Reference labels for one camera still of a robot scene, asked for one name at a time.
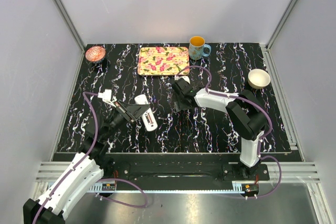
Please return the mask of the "white remote control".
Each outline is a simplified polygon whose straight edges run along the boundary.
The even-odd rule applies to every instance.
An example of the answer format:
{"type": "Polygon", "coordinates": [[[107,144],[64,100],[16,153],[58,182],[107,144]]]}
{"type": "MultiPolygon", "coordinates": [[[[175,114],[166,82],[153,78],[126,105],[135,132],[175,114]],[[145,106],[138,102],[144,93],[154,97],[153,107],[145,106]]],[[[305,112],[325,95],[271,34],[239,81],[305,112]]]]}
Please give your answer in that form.
{"type": "MultiPolygon", "coordinates": [[[[134,98],[136,104],[149,105],[149,102],[144,94],[138,95],[134,98]]],[[[154,117],[153,111],[151,108],[148,108],[145,113],[141,116],[144,126],[148,132],[152,132],[157,129],[157,121],[154,117]]]]}

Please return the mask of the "red orange battery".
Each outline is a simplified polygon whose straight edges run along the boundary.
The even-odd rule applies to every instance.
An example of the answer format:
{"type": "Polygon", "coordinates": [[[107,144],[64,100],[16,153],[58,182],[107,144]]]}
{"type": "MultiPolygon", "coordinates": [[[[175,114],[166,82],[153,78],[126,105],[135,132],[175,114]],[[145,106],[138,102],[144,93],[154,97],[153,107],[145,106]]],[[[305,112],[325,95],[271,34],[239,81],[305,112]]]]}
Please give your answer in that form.
{"type": "Polygon", "coordinates": [[[154,121],[151,117],[151,113],[147,113],[146,118],[147,118],[147,121],[148,121],[149,124],[154,124],[154,121]]]}

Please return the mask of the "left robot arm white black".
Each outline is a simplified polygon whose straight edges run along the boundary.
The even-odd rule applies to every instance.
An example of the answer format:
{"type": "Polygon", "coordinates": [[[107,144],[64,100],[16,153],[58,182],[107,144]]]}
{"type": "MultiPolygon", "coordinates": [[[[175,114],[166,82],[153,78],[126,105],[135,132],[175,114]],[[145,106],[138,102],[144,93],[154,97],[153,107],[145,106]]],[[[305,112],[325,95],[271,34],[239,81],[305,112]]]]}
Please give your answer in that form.
{"type": "Polygon", "coordinates": [[[94,122],[93,137],[86,139],[82,151],[38,199],[28,199],[23,206],[24,223],[65,223],[75,205],[100,179],[112,177],[114,168],[105,159],[106,147],[98,142],[99,120],[87,101],[94,122]]]}

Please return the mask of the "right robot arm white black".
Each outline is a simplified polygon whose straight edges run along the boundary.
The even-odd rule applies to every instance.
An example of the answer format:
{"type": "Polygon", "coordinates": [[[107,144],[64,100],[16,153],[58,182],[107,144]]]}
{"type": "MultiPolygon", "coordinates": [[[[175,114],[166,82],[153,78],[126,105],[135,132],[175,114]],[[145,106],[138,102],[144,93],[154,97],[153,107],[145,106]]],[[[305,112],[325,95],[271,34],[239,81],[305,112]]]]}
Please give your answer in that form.
{"type": "Polygon", "coordinates": [[[256,176],[261,141],[271,132],[272,122],[255,95],[249,90],[226,93],[208,87],[196,88],[183,78],[175,80],[172,88],[177,111],[208,108],[228,114],[234,131],[241,138],[239,175],[245,180],[256,176]]]}

